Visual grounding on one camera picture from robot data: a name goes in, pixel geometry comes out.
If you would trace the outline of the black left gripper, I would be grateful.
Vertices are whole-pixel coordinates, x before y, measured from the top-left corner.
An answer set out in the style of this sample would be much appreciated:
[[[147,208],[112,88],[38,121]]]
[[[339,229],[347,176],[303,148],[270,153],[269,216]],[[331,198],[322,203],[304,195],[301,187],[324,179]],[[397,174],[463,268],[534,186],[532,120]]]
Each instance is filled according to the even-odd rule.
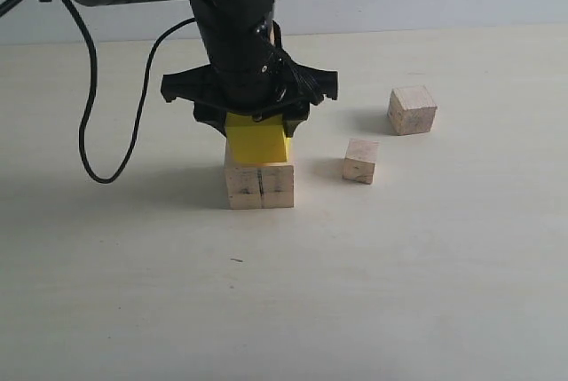
[[[276,0],[190,0],[209,63],[165,75],[161,93],[171,102],[192,101],[197,123],[226,136],[226,115],[282,114],[293,138],[310,105],[338,98],[338,74],[295,62],[273,20]]]

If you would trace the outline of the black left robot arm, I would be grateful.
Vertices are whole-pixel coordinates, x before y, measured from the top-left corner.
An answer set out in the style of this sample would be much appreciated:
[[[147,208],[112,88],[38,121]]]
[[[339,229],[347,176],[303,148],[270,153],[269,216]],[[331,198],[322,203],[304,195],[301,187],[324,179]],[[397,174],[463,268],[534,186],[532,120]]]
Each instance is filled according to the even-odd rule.
[[[8,12],[23,0],[6,0]],[[74,0],[84,6],[142,4],[175,0]],[[228,115],[256,122],[280,116],[292,136],[313,106],[338,96],[338,75],[297,64],[283,49],[273,19],[276,0],[187,0],[200,30],[209,62],[166,75],[161,92],[167,101],[186,99],[194,116],[222,131]]]

